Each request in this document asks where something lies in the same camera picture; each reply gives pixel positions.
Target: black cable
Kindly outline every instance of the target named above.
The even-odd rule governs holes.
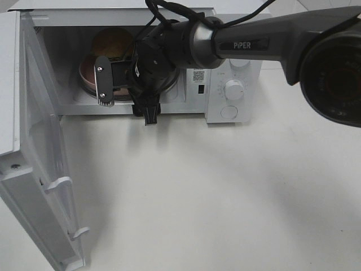
[[[222,28],[227,28],[227,27],[231,27],[233,25],[236,24],[240,24],[243,23],[245,21],[248,21],[254,17],[256,17],[258,14],[260,14],[263,10],[265,10],[270,4],[272,4],[273,2],[275,2],[276,0],[267,0],[263,5],[261,5],[258,9],[256,9],[254,12],[252,12],[251,14],[244,16],[242,18],[239,18],[237,20],[234,21],[230,21],[229,23],[226,24],[222,24]]]
[[[256,17],[258,14],[260,14],[264,9],[266,9],[270,4],[272,4],[275,1],[276,0],[267,0],[263,5],[261,5],[258,9],[256,9],[251,14],[249,14],[245,17],[239,18],[237,20],[230,21],[229,23],[225,23],[225,24],[212,23],[209,20],[207,20],[206,18],[204,18],[204,16],[202,16],[201,14],[198,14],[194,10],[192,10],[184,5],[181,5],[179,3],[167,2],[165,0],[146,0],[146,4],[148,7],[150,7],[149,9],[157,18],[162,18],[160,21],[163,24],[164,24],[164,21],[166,21],[166,19],[160,14],[159,10],[156,8],[157,6],[161,6],[161,7],[165,8],[166,10],[169,10],[178,15],[184,16],[189,20],[201,21],[203,24],[205,24],[210,29],[222,29],[222,28],[228,28],[233,25],[243,23],[245,21],[248,21],[248,20]]]
[[[157,19],[156,16],[153,17],[152,20],[150,20],[133,38],[132,42],[127,46],[127,48],[125,49],[124,53],[122,54],[122,56],[120,57],[120,60],[124,60],[124,57],[126,55],[126,53],[128,53],[128,51],[130,50],[130,48],[138,41],[138,38],[140,37],[140,35],[148,29],[148,27],[150,27],[152,25],[152,23],[155,22],[155,20]]]

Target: screw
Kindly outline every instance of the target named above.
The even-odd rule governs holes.
[[[11,166],[11,169],[19,169],[19,168],[21,168],[21,165],[19,164],[14,164]]]

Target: white table surface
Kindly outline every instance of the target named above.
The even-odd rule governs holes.
[[[252,121],[63,119],[83,270],[361,270],[361,129],[317,115],[280,69]],[[0,204],[1,270],[51,270]]]

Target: control panel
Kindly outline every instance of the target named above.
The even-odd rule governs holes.
[[[207,123],[242,123],[252,112],[255,83],[262,62],[228,59],[211,70]]]

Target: white wall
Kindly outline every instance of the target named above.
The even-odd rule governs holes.
[[[6,12],[17,0],[0,0],[0,13]]]
[[[283,16],[291,13],[306,11],[309,9],[322,9],[331,7],[361,6],[361,0],[277,0],[269,6],[273,16]]]

